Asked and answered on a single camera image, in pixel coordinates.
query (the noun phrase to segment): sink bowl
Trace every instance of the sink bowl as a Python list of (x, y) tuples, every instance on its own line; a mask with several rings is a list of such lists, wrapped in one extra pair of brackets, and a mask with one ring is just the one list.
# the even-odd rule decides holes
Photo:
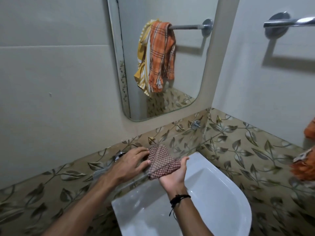
[[(215, 236), (247, 236), (250, 205), (243, 192), (199, 152), (187, 161), (185, 185), (203, 221)], [(158, 180), (148, 181), (112, 206), (123, 236), (182, 235)]]

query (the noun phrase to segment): orange cloth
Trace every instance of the orange cloth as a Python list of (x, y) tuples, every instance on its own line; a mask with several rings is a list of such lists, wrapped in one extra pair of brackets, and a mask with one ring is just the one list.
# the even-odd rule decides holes
[(163, 78), (174, 79), (175, 35), (169, 30), (169, 22), (155, 21), (150, 31), (150, 73), (151, 92), (163, 90)]
[(304, 134), (306, 138), (315, 140), (315, 118), (310, 122), (307, 128), (305, 128)]
[(302, 181), (315, 181), (315, 147), (291, 165), (291, 172)]

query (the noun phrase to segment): left hand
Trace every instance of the left hand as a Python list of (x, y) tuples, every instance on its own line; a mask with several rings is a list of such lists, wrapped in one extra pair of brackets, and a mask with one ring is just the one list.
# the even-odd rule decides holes
[(114, 165), (103, 175), (100, 179), (106, 178), (112, 182), (113, 186), (117, 186), (121, 183), (127, 182), (140, 174), (145, 168), (147, 168), (151, 161), (143, 161), (138, 167), (138, 162), (149, 154), (148, 148), (137, 147), (128, 151), (123, 155)]

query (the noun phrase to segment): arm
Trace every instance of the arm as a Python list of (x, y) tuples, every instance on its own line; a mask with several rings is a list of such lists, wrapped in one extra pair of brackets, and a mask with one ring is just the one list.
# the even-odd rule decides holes
[[(180, 169), (159, 179), (160, 184), (167, 192), (169, 200), (177, 194), (188, 194), (184, 184), (188, 159), (189, 157), (181, 159)], [(190, 198), (182, 199), (175, 206), (174, 212), (183, 236), (213, 236)]]
[(121, 183), (140, 174), (151, 162), (140, 159), (149, 154), (147, 148), (138, 147), (122, 156), (108, 172), (100, 177), (95, 186), (70, 210), (62, 215), (43, 236), (84, 235), (93, 217), (106, 197)]

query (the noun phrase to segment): forearm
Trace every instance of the forearm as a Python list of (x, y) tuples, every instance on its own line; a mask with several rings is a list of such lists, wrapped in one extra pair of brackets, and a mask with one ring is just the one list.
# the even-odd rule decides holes
[[(169, 199), (173, 199), (176, 194), (188, 194), (186, 187), (183, 186), (169, 192)], [(174, 212), (183, 236), (213, 236), (190, 198), (182, 199), (174, 207)]]
[(115, 186), (115, 182), (111, 182), (106, 175), (100, 178), (95, 186), (62, 215), (43, 236), (84, 235), (99, 207)]

